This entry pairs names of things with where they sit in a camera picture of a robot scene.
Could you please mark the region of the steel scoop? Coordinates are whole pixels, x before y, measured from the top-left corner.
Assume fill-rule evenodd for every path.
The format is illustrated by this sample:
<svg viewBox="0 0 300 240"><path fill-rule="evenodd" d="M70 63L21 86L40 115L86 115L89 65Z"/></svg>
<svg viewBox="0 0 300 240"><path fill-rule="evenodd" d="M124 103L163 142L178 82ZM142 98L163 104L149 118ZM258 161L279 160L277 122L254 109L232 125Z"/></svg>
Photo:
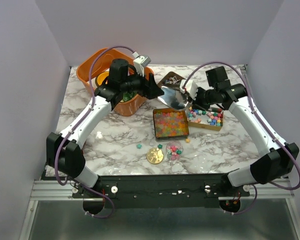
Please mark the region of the steel scoop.
<svg viewBox="0 0 300 240"><path fill-rule="evenodd" d="M157 99L167 107L180 112L191 106L191 102L188 100L188 96L185 93L181 93L179 90L167 86L162 86L161 90L164 94Z"/></svg>

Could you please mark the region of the gold tin of pastel candies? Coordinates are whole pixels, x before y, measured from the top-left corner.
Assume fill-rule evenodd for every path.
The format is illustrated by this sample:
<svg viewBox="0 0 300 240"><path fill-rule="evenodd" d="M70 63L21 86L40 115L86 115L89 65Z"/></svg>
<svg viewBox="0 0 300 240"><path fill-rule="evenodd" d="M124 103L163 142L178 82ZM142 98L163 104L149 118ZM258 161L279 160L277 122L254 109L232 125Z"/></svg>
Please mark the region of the gold tin of pastel candies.
<svg viewBox="0 0 300 240"><path fill-rule="evenodd" d="M189 107L186 110L189 127L219 132L224 125L224 111L221 108L211 107L208 110Z"/></svg>

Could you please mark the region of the gold tin of translucent candies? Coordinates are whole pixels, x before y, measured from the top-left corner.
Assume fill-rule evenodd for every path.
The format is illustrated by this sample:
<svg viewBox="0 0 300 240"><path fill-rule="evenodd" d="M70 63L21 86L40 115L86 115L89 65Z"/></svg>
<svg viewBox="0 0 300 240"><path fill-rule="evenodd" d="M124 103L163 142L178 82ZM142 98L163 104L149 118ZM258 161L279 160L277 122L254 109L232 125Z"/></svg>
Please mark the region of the gold tin of translucent candies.
<svg viewBox="0 0 300 240"><path fill-rule="evenodd" d="M185 111L173 108L157 108L152 111L154 136L157 141L185 139L189 127Z"/></svg>

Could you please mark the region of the clear glass jar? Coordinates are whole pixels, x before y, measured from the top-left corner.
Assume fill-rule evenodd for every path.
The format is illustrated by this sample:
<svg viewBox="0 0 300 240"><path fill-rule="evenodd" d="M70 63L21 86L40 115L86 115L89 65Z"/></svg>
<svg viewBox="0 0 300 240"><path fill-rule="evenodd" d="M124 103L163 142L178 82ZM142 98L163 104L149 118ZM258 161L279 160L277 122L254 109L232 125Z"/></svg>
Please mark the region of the clear glass jar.
<svg viewBox="0 0 300 240"><path fill-rule="evenodd" d="M171 161L179 160L183 154L183 146L179 141L170 141L166 145L166 158Z"/></svg>

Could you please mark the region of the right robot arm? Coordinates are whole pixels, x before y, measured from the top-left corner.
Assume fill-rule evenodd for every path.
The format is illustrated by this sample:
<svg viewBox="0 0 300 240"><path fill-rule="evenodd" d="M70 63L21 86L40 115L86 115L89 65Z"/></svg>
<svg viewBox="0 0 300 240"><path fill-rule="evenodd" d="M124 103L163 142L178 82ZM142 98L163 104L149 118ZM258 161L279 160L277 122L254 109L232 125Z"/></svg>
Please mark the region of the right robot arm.
<svg viewBox="0 0 300 240"><path fill-rule="evenodd" d="M222 177L220 191L231 196L238 187L251 184L273 184L275 179L288 175L293 168L300 172L296 158L299 147L288 143L270 126L259 112L245 83L231 84L225 63L206 71L210 89L205 90L189 77L180 84L182 93L188 94L193 105L207 109L222 105L241 123L254 142L260 158L249 166L228 172Z"/></svg>

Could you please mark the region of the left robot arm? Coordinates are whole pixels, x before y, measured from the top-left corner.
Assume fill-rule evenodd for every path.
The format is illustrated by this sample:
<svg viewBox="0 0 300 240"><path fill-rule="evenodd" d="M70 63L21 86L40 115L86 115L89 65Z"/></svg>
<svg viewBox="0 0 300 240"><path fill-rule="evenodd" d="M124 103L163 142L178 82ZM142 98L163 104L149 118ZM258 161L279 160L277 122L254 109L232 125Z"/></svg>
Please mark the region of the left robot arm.
<svg viewBox="0 0 300 240"><path fill-rule="evenodd" d="M163 95L155 82L153 73L146 73L150 63L146 55L139 55L132 63L115 58L108 69L108 76L94 89L92 98L78 117L60 133L50 133L46 139L48 166L54 169L58 183L64 186L67 181L60 179L60 173L83 184L83 191L91 198L97 197L101 185L98 175L91 171L82 154L88 136L97 124L107 116L123 99L125 93L135 92L149 100Z"/></svg>

